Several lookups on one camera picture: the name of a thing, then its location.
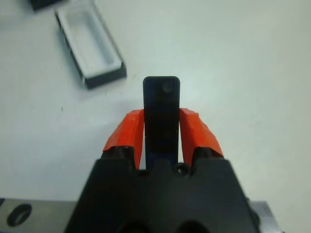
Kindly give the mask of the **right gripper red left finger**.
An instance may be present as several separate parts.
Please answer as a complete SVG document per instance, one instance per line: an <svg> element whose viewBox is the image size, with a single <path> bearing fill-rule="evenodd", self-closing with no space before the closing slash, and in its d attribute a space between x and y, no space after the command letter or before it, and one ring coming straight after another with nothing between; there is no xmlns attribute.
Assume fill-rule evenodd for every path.
<svg viewBox="0 0 311 233"><path fill-rule="evenodd" d="M126 114L121 123L108 138L103 153L114 148L129 148L136 169L139 169L144 130L144 110L133 110Z"/></svg>

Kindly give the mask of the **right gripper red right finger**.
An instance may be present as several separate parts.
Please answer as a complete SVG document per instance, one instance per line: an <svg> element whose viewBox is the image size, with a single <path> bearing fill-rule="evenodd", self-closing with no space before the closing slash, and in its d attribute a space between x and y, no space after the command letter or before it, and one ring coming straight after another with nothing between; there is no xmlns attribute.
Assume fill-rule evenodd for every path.
<svg viewBox="0 0 311 233"><path fill-rule="evenodd" d="M223 152L208 126L200 119L199 114L187 108L179 109L183 160L192 166L199 148L207 150L203 155L208 158L222 158Z"/></svg>

